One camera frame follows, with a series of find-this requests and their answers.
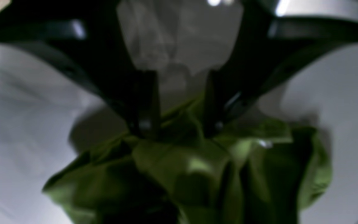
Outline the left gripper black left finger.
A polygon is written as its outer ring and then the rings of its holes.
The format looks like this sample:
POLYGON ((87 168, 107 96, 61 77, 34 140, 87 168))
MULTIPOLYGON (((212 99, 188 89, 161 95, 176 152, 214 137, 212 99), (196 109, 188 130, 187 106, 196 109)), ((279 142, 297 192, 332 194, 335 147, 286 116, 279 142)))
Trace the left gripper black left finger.
POLYGON ((158 75, 125 46, 119 0, 13 0, 0 11, 0 44, 47 62, 98 95, 140 138, 160 129, 158 75))

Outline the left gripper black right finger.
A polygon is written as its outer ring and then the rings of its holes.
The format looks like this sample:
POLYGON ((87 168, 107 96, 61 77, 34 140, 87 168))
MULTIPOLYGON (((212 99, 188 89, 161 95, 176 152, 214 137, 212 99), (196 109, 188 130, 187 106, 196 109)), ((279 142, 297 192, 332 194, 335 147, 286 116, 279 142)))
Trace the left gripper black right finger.
POLYGON ((257 99, 319 57, 358 43, 358 0, 241 0, 229 59, 210 71, 204 136, 211 138, 257 99))

